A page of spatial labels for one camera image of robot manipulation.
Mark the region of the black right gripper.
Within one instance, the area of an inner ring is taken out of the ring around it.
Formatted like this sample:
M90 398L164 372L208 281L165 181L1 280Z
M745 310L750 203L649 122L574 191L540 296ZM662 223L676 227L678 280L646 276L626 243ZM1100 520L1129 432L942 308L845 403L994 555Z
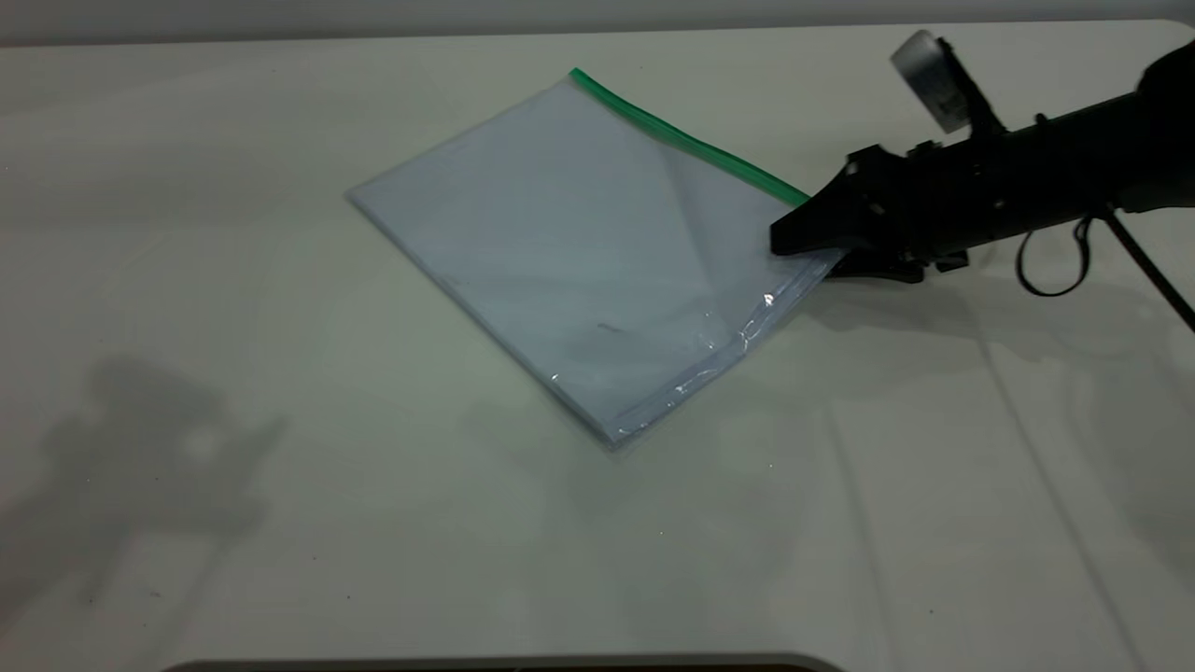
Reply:
M921 285L930 267L956 271L970 248L1021 236L1012 154L1010 135L923 142L905 155L857 149L827 187L770 226L770 251L850 251L827 280Z

